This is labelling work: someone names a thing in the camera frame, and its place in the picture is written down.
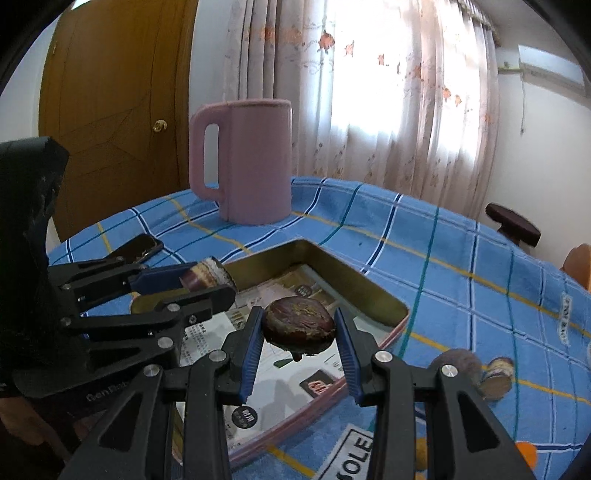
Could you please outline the person's left hand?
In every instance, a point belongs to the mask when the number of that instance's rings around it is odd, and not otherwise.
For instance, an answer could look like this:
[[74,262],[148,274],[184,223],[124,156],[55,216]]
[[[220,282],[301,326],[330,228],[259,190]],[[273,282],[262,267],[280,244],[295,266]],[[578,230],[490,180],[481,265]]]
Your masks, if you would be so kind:
[[67,463],[71,454],[67,451],[56,431],[22,397],[2,398],[1,423],[13,436],[29,445],[47,443]]

